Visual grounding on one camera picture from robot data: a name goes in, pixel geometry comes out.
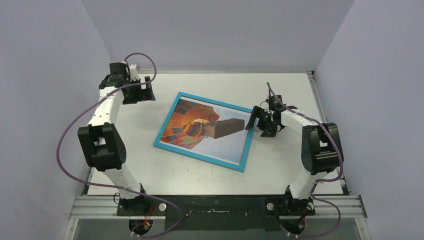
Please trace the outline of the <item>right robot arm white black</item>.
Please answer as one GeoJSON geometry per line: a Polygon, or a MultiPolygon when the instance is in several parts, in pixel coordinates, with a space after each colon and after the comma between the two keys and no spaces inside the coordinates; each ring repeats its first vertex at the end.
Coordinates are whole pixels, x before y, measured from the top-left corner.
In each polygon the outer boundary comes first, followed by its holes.
{"type": "Polygon", "coordinates": [[[282,207],[290,215],[312,211],[312,193],[328,174],[341,168],[344,162],[338,126],[313,119],[297,107],[282,103],[280,95],[269,96],[268,109],[255,105],[246,130],[258,127],[264,138],[275,137],[289,128],[301,138],[302,169],[286,188],[282,207]]]}

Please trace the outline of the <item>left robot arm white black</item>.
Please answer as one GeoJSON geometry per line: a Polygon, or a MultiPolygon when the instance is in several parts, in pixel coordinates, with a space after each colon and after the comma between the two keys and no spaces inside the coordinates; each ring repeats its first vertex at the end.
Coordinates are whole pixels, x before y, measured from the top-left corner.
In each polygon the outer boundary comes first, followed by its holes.
{"type": "Polygon", "coordinates": [[[126,61],[110,63],[110,73],[99,85],[101,103],[87,126],[78,129],[77,136],[88,166],[120,187],[121,208],[141,216],[149,210],[149,201],[144,197],[144,187],[125,164],[126,146],[115,126],[121,105],[155,101],[151,84],[145,88],[140,86],[141,82],[147,83],[151,78],[141,77],[139,69],[137,64],[126,61]]]}

